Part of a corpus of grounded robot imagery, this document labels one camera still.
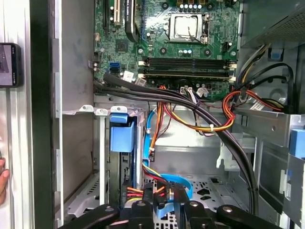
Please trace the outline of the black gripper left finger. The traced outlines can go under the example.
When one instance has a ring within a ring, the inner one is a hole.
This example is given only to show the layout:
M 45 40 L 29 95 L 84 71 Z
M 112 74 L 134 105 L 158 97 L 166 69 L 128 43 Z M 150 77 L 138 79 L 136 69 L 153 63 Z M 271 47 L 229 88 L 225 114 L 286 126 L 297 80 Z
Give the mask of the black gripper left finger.
M 143 186 L 143 197 L 127 202 L 124 208 L 103 204 L 65 223 L 61 229 L 153 229 L 152 183 Z

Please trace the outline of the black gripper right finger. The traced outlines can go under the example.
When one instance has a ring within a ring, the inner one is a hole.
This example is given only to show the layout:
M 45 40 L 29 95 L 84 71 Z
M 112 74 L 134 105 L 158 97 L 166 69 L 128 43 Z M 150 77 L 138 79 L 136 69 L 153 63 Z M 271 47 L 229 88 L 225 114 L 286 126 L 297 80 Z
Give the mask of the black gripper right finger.
M 212 212 L 202 203 L 190 200 L 184 185 L 173 185 L 173 204 L 180 229 L 278 229 L 279 227 L 233 205 Z

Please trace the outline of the person hand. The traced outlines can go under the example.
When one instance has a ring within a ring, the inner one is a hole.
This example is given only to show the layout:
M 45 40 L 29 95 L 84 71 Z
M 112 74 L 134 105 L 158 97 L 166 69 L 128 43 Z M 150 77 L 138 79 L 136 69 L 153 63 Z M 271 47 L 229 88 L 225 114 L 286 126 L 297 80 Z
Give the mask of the person hand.
M 0 205 L 2 205 L 5 201 L 6 197 L 6 185 L 9 180 L 10 171 L 4 168 L 5 159 L 0 159 Z

